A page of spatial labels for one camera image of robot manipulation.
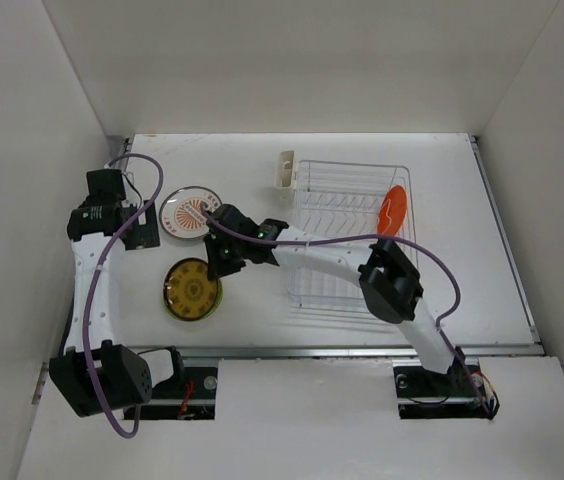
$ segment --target white panel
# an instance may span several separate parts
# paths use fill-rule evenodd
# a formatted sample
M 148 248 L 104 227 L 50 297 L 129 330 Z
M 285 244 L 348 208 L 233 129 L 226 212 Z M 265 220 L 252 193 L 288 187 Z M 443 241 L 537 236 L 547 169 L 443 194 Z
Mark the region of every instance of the white panel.
M 298 160 L 405 165 L 410 170 L 418 242 L 439 255 L 462 288 L 459 310 L 445 321 L 462 345 L 529 344 L 533 338 L 504 252 L 467 135 L 459 134 L 253 134 L 135 137 L 136 152 L 162 162 L 158 204 L 171 192 L 204 185 L 257 222 L 291 220 L 273 187 L 278 155 Z M 129 169 L 145 196 L 155 188 L 151 164 Z M 183 346 L 391 346 L 405 345 L 395 327 L 359 314 L 316 315 L 292 309 L 288 271 L 249 265 L 222 279 L 218 310 L 199 322 L 172 318 L 162 300 L 169 268 L 187 257 L 206 258 L 201 241 L 182 242 L 161 230 L 160 248 L 125 256 L 121 278 L 122 335 L 129 345 Z M 453 303 L 444 273 L 419 259 L 422 284 L 435 316 Z
M 480 146 L 538 328 L 564 360 L 564 2 Z
M 103 416 L 77 419 L 49 384 L 19 478 L 563 480 L 558 361 L 482 369 L 502 401 L 494 422 L 399 420 L 385 361 L 222 362 L 215 421 L 144 422 L 130 441 Z
M 41 2 L 0 0 L 0 478 L 71 299 L 65 226 L 106 142 Z
M 555 0 L 45 0 L 108 133 L 480 132 Z

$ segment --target white plate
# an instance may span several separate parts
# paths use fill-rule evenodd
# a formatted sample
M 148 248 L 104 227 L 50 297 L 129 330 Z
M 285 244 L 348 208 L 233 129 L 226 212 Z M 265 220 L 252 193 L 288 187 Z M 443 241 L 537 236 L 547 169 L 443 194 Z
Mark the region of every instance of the white plate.
M 175 238 L 192 240 L 208 231 L 202 207 L 214 211 L 222 201 L 215 192 L 204 187 L 185 187 L 169 195 L 160 207 L 160 224 Z

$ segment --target white table surface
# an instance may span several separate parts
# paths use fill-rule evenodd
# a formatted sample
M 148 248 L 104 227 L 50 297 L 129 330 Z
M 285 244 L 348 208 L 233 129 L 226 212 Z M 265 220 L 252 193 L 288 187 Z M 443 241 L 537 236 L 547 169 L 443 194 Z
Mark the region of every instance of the white table surface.
M 303 159 L 404 165 L 410 170 L 418 242 L 451 268 L 462 288 L 459 310 L 445 321 L 464 346 L 533 343 L 527 317 L 498 232 L 485 186 L 465 134 L 213 134 L 137 135 L 133 151 L 154 156 L 165 171 L 158 208 L 174 190 L 203 185 L 257 223 L 291 220 L 274 189 L 278 155 Z M 157 174 L 132 159 L 128 170 L 145 197 Z M 223 281 L 224 298 L 209 318 L 185 323 L 162 303 L 169 268 L 186 257 L 206 258 L 200 242 L 161 230 L 159 248 L 130 252 L 122 268 L 121 327 L 127 345 L 179 347 L 403 346 L 392 326 L 349 314 L 292 308 L 288 272 L 249 265 Z M 434 313 L 453 302 L 439 268 L 420 256 L 425 297 Z
M 502 402 L 493 422 L 400 420 L 386 361 L 223 361 L 216 420 L 146 421 L 132 440 L 77 418 L 48 382 L 19 479 L 564 480 L 558 360 L 481 368 Z

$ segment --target dish rack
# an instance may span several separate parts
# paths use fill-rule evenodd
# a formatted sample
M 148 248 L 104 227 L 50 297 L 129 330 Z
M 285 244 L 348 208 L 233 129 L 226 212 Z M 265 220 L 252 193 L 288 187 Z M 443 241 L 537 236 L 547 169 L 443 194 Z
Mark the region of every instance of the dish rack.
M 302 160 L 296 172 L 293 224 L 327 238 L 377 233 L 378 213 L 395 185 L 404 187 L 408 198 L 398 236 L 415 242 L 411 179 L 403 166 Z M 417 267 L 417 251 L 400 247 Z M 304 268 L 291 272 L 289 293 L 300 307 L 367 312 L 359 287 Z

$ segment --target white enclosure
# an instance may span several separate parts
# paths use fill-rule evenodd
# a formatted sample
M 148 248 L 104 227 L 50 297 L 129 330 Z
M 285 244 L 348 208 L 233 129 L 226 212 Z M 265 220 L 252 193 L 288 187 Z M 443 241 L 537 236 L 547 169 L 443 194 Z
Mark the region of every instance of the white enclosure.
M 342 135 L 199 135 L 227 132 Z M 427 135 L 406 148 L 406 139 L 416 137 L 388 132 Z M 173 425 L 145 424 L 137 443 L 124 443 L 112 438 L 102 417 L 78 420 L 49 383 L 36 389 L 72 298 L 68 215 L 86 194 L 85 172 L 109 158 L 112 135 L 135 138 L 134 151 L 165 163 L 163 196 L 217 168 L 224 178 L 214 189 L 226 186 L 237 198 L 231 203 L 254 219 L 290 215 L 265 192 L 284 149 L 296 149 L 302 159 L 370 163 L 392 163 L 386 157 L 397 155 L 414 182 L 418 241 L 453 263 L 466 290 L 449 333 L 469 348 L 503 344 L 533 355 L 544 348 L 564 363 L 564 0 L 0 0 L 0 479 L 16 478 L 23 458 L 19 478 L 27 480 L 197 472 L 193 453 L 174 455 L 163 443 L 182 441 Z M 488 183 L 471 157 L 472 135 L 479 137 Z M 219 173 L 221 152 L 231 162 L 228 174 Z M 177 172 L 180 165 L 187 173 Z M 201 166 L 205 172 L 195 170 Z M 129 168 L 139 168 L 138 185 L 148 193 L 148 170 L 133 162 Z M 258 172 L 262 183 L 244 184 L 241 168 Z M 247 207 L 249 188 L 259 189 L 261 198 Z M 444 201 L 466 204 L 466 214 L 450 226 L 434 220 Z M 453 244 L 463 235 L 472 242 L 461 252 Z M 160 249 L 140 253 L 145 260 L 138 256 L 124 266 L 129 275 L 123 287 L 139 295 L 124 299 L 122 333 L 131 344 L 174 343 L 192 354 L 218 346 L 337 348 L 344 356 L 354 348 L 370 354 L 369 347 L 375 355 L 409 353 L 390 330 L 377 334 L 381 340 L 371 336 L 375 325 L 366 325 L 366 333 L 331 329 L 318 336 L 315 322 L 333 318 L 313 319 L 301 331 L 279 328 L 282 314 L 250 324 L 253 318 L 235 304 L 242 298 L 235 292 L 245 286 L 266 287 L 278 312 L 293 313 L 284 303 L 290 302 L 286 277 L 255 270 L 247 270 L 239 285 L 227 279 L 235 296 L 227 295 L 225 309 L 207 324 L 175 324 L 148 297 L 150 282 L 161 282 L 184 256 L 181 245 L 162 240 Z M 200 256 L 200 248 L 184 250 Z M 420 267 L 427 289 L 435 291 L 434 307 L 443 308 L 449 293 L 441 275 L 423 262 Z M 142 328 L 133 322 L 140 312 L 148 318 Z M 242 314 L 238 327 L 227 326 Z M 389 351 L 394 347 L 401 350 Z M 220 383 L 218 420 L 207 426 L 174 422 L 194 439 L 193 447 L 222 451 L 230 445 L 221 456 L 227 469 L 209 464 L 201 475 L 259 472 L 262 478 L 258 462 L 253 468 L 231 464 L 232 455 L 249 445 L 280 478 L 464 478 L 476 468 L 481 478 L 497 478 L 502 465 L 504 476 L 564 478 L 564 376 L 557 360 L 484 358 L 505 403 L 492 425 L 409 426 L 397 421 L 390 396 L 376 396 L 384 392 L 376 378 L 379 364 L 347 361 L 353 363 L 222 364 L 228 381 Z M 364 401 L 355 388 L 334 380 L 341 372 L 351 385 L 368 389 Z M 271 375 L 280 384 L 266 381 Z M 257 391 L 243 403 L 243 389 L 254 384 Z M 304 388 L 306 395 L 297 404 L 286 401 L 281 385 Z M 338 400 L 329 403 L 333 398 Z M 359 410 L 343 410 L 349 402 L 358 402 Z M 248 427 L 253 420 L 276 436 Z M 397 430 L 399 445 L 391 433 Z M 344 431 L 367 436 L 351 449 Z M 457 443 L 447 441 L 451 435 Z M 516 446 L 519 438 L 528 441 Z M 302 443 L 309 440 L 331 441 L 338 462 L 309 458 Z M 493 445 L 497 452 L 487 455 Z M 282 446 L 293 450 L 303 472 L 276 455 Z M 530 453 L 521 457 L 524 448 Z M 403 453 L 421 450 L 430 468 L 409 470 L 400 463 L 409 458 Z M 450 462 L 461 451 L 472 456 L 470 470 Z M 421 456 L 415 463 L 426 465 Z

